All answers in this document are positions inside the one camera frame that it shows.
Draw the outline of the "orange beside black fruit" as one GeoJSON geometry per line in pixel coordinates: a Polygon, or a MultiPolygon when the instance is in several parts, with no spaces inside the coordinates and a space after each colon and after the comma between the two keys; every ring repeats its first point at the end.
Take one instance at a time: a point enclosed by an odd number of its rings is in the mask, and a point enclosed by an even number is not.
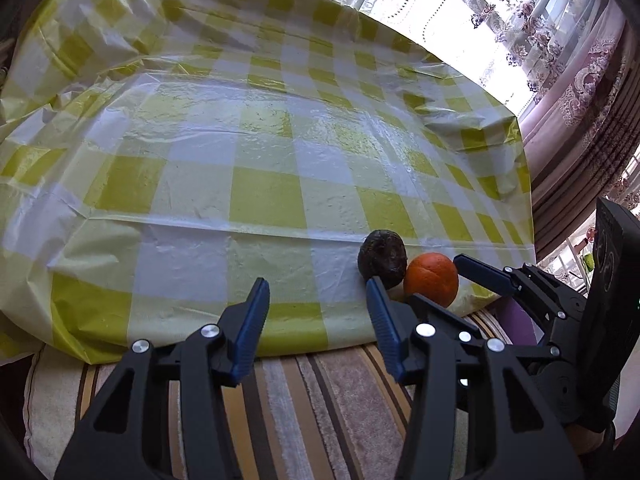
{"type": "Polygon", "coordinates": [[[404,294],[421,295],[448,308],[459,290],[458,270],[452,260],[439,252],[426,252],[412,259],[404,278],[404,294]]]}

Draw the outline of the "green checkered plastic tablecloth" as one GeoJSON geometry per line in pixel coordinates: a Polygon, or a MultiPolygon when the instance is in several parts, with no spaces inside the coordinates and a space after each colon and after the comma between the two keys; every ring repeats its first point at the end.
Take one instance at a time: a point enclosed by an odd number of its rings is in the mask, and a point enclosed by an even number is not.
{"type": "Polygon", "coordinates": [[[357,269],[535,257],[518,121],[332,0],[43,0],[1,92],[1,357],[171,344],[270,286],[263,356],[373,338],[357,269]]]}

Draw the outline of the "purple white cardboard box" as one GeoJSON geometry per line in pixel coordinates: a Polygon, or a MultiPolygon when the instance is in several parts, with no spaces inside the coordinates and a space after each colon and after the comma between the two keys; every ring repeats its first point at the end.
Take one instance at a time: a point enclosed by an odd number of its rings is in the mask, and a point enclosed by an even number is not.
{"type": "Polygon", "coordinates": [[[537,329],[533,320],[511,297],[495,300],[490,310],[511,341],[518,346],[536,346],[537,329]]]}

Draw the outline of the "pink floral curtain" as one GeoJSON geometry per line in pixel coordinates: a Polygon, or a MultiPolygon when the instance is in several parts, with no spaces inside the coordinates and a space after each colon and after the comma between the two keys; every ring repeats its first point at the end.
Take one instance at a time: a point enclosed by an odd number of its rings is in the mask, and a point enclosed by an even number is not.
{"type": "Polygon", "coordinates": [[[612,191],[639,145],[639,37],[615,1],[521,130],[542,259],[612,191]]]}

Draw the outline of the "striped sofa cushion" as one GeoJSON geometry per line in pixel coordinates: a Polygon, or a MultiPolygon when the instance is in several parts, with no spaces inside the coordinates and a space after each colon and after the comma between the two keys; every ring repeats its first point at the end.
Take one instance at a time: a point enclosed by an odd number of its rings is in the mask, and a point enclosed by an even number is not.
{"type": "MultiPolygon", "coordinates": [[[[47,477],[109,365],[43,348],[25,387],[26,454],[47,477]]],[[[232,442],[247,479],[390,479],[404,443],[413,390],[386,373],[373,344],[262,359],[222,392],[232,442]]]]}

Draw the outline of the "black fruit on table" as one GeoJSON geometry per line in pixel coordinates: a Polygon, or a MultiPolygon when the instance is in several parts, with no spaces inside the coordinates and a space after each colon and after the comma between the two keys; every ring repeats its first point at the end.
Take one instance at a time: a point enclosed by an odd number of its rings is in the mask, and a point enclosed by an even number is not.
{"type": "Polygon", "coordinates": [[[360,246],[357,266],[365,282],[379,278],[385,289],[398,286],[408,266],[404,241],[394,231],[372,231],[360,246]]]}

